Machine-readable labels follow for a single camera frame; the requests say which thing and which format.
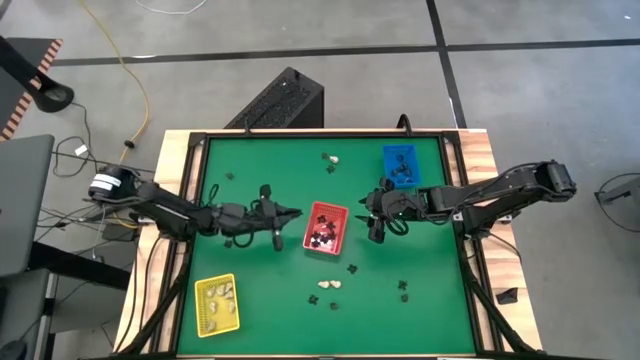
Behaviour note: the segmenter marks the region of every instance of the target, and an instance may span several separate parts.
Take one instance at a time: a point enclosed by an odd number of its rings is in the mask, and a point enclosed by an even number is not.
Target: gray floor
[[[198,1],[148,2],[184,10]],[[190,16],[149,13],[132,1],[90,1],[125,55],[185,54],[368,45],[434,44],[422,0],[209,0]],[[450,44],[600,40],[640,37],[640,5],[619,0],[437,0]],[[13,1],[0,21],[5,36],[60,37],[61,58],[112,56],[75,0]],[[540,335],[554,354],[636,358],[640,352],[640,239],[608,222],[592,193],[611,176],[638,171],[640,130],[638,47],[450,53],[469,127],[487,128],[500,168],[555,158],[569,166],[578,195],[539,204],[515,221]],[[417,127],[452,127],[453,116],[436,53],[139,64],[131,68],[149,90],[152,123],[127,163],[154,168],[166,129],[224,126],[284,67],[326,87],[327,127],[384,127],[402,112]],[[142,98],[118,67],[54,67],[89,109],[93,152],[115,161],[138,127]],[[29,109],[17,136],[85,136],[81,113]],[[70,152],[75,146],[62,148]],[[77,166],[63,161],[62,170]],[[81,205],[91,178],[50,177],[45,206]],[[633,207],[612,214],[640,228]],[[52,232],[46,242],[83,249],[87,229]],[[126,265],[126,245],[100,250]],[[74,282],[61,282],[63,297]],[[106,355],[97,327],[119,312],[123,294],[85,287],[57,314],[55,357]],[[91,314],[81,304],[92,304]],[[114,337],[116,322],[105,328]]]

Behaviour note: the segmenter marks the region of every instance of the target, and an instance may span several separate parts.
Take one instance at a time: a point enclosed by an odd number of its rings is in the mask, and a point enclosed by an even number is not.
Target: green table surface
[[[272,200],[304,214],[283,230],[275,252],[271,234],[258,233],[248,248],[225,248],[222,236],[196,239],[178,345],[179,355],[469,354],[473,340],[450,225],[410,224],[408,235],[387,232],[380,245],[367,239],[367,215],[358,203],[384,175],[382,146],[414,144],[421,186],[445,183],[433,138],[213,139],[203,198],[219,184],[215,202],[248,205],[260,185]],[[321,153],[339,157],[332,174]],[[226,173],[233,173],[233,180]],[[349,208],[339,256],[302,247],[315,201]],[[347,271],[354,264],[355,274]],[[194,283],[226,273],[236,277],[240,329],[199,338]],[[341,289],[318,281],[340,280]],[[408,282],[406,291],[399,280]],[[409,294],[404,303],[400,297]],[[311,294],[317,305],[307,302]],[[339,304],[331,310],[329,304]]]

